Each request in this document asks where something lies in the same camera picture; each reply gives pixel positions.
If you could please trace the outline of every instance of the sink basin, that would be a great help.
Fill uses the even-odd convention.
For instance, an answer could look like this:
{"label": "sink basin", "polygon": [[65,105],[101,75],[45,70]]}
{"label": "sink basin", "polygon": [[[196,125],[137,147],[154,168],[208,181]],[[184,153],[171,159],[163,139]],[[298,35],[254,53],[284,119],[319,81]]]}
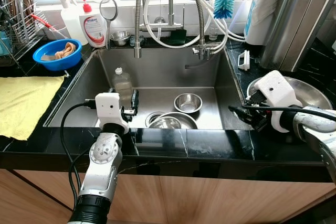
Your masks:
{"label": "sink basin", "polygon": [[[241,104],[238,89],[224,52],[208,61],[200,61],[190,48],[142,49],[142,58],[135,59],[133,49],[97,50],[88,59],[71,90],[59,102],[45,126],[59,127],[68,108],[93,99],[112,86],[114,70],[122,67],[139,91],[138,114],[130,127],[145,128],[145,120],[155,111],[173,112],[174,99],[182,93],[195,93],[203,100],[200,111],[191,114],[198,129],[248,130],[249,125],[236,118],[228,105]],[[95,110],[77,108],[67,117],[67,127],[95,127]]]}

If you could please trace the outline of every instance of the yellow towel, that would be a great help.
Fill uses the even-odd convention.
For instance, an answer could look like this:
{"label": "yellow towel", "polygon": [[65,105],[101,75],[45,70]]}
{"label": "yellow towel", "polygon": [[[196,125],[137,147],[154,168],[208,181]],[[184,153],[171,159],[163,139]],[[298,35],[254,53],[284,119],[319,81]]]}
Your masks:
{"label": "yellow towel", "polygon": [[0,135],[27,140],[63,80],[63,76],[0,78]]}

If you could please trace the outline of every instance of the red pump cap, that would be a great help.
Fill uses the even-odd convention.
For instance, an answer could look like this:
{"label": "red pump cap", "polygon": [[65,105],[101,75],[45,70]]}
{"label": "red pump cap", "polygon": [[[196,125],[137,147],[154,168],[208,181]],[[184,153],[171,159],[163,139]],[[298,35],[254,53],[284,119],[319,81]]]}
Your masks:
{"label": "red pump cap", "polygon": [[92,11],[91,5],[89,5],[88,3],[86,3],[86,0],[83,0],[84,4],[83,4],[83,10],[86,13],[89,13]]}

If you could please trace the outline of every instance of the blue plastic bowl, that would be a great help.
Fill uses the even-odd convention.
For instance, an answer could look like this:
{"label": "blue plastic bowl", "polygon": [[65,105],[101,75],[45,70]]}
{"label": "blue plastic bowl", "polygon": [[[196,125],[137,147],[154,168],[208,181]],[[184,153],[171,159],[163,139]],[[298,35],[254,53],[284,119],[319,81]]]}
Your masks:
{"label": "blue plastic bowl", "polygon": [[[52,60],[52,61],[41,60],[41,57],[43,55],[55,55],[56,52],[62,51],[65,48],[67,42],[71,42],[76,46],[76,50],[72,54],[59,60]],[[73,67],[80,61],[82,57],[82,54],[80,53],[81,50],[82,50],[82,44],[80,43],[80,41],[76,39],[60,39],[45,44],[44,46],[41,46],[34,52],[33,59],[37,63],[40,63],[43,66],[45,66],[46,69],[48,70],[51,71],[66,70],[68,68]]]}

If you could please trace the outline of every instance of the wooden cabinet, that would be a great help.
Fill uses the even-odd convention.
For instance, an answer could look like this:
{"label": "wooden cabinet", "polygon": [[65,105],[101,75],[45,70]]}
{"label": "wooden cabinet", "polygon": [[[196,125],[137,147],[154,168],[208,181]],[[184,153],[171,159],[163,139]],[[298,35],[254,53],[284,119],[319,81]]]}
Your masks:
{"label": "wooden cabinet", "polygon": [[71,211],[7,170],[0,169],[0,219],[5,224],[67,223]]}
{"label": "wooden cabinet", "polygon": [[[17,172],[72,208],[67,173]],[[169,224],[279,222],[334,194],[333,183],[122,174],[108,217]]]}

